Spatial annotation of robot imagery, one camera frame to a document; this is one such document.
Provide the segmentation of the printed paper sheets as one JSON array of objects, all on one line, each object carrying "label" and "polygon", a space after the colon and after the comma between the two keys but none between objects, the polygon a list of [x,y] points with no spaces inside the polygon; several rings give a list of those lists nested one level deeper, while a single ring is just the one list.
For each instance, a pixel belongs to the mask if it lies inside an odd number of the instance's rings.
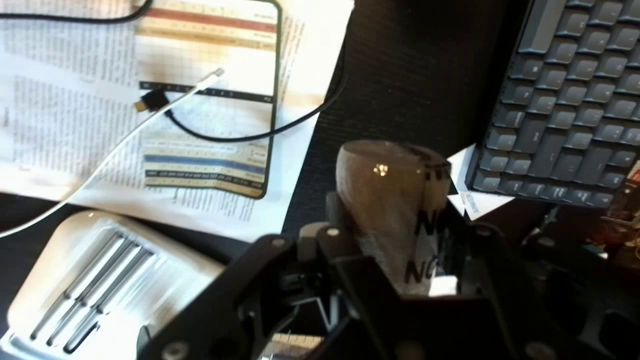
[{"label": "printed paper sheets", "polygon": [[142,134],[196,94],[140,108],[136,30],[154,0],[0,0],[0,192],[55,202],[0,239],[73,203],[251,243],[281,232],[355,0],[276,0],[278,104],[266,193],[147,186]]}]

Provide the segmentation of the black-edged chart card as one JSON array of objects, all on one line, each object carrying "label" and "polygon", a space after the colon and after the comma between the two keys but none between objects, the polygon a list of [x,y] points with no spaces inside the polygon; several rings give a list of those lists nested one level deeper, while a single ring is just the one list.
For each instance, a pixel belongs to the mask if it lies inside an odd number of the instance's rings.
[{"label": "black-edged chart card", "polygon": [[140,109],[199,91],[142,132],[149,187],[266,194],[281,70],[277,0],[154,0],[135,29]]}]

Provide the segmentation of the grey-brown cylinder with black print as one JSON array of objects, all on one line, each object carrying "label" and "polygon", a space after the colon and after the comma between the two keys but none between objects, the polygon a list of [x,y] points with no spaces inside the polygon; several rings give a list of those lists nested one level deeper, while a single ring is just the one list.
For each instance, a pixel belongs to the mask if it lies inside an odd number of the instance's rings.
[{"label": "grey-brown cylinder with black print", "polygon": [[399,294],[427,296],[434,234],[449,202],[450,162],[425,146],[354,140],[341,146],[335,170],[361,250]]}]

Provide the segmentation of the dark grey keyboard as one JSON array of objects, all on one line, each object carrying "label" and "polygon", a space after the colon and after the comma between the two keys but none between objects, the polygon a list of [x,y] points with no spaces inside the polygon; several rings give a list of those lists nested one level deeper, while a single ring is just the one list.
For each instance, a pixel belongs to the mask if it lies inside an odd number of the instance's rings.
[{"label": "dark grey keyboard", "polygon": [[507,0],[469,191],[608,208],[640,157],[640,0]]}]

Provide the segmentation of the white toaster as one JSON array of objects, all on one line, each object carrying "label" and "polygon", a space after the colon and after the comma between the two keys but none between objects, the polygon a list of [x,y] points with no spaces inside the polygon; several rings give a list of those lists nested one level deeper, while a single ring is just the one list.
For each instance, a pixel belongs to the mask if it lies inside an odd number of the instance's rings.
[{"label": "white toaster", "polygon": [[19,360],[137,360],[226,267],[133,221],[62,221],[7,311],[0,350]]}]

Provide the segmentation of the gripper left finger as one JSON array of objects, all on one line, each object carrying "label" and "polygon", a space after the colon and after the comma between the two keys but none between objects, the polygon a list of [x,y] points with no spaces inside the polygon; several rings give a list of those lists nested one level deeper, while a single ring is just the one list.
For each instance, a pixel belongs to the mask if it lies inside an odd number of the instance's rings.
[{"label": "gripper left finger", "polygon": [[153,335],[137,360],[258,360],[301,305],[318,307],[327,330],[305,360],[397,360],[381,305],[362,280],[371,271],[385,300],[397,294],[375,260],[363,255],[337,193],[326,197],[329,223],[295,239],[263,235]]}]

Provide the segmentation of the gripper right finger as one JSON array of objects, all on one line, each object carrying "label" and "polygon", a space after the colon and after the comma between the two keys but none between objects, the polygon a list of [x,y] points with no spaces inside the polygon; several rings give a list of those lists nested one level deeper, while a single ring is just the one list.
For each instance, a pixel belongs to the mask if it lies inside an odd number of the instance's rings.
[{"label": "gripper right finger", "polygon": [[520,360],[569,360],[572,340],[553,322],[521,260],[493,225],[449,206],[449,269],[458,290],[489,301],[501,343]]}]

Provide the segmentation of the white paper note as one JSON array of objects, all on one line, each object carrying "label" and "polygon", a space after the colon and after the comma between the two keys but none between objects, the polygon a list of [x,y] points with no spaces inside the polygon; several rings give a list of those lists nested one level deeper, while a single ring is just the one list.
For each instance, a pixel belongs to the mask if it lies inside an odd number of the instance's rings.
[{"label": "white paper note", "polygon": [[467,215],[471,221],[475,221],[514,200],[511,196],[481,193],[468,189],[465,178],[475,147],[474,143],[447,159],[451,164],[450,179],[455,188],[455,194],[450,194],[447,198],[460,215]]}]

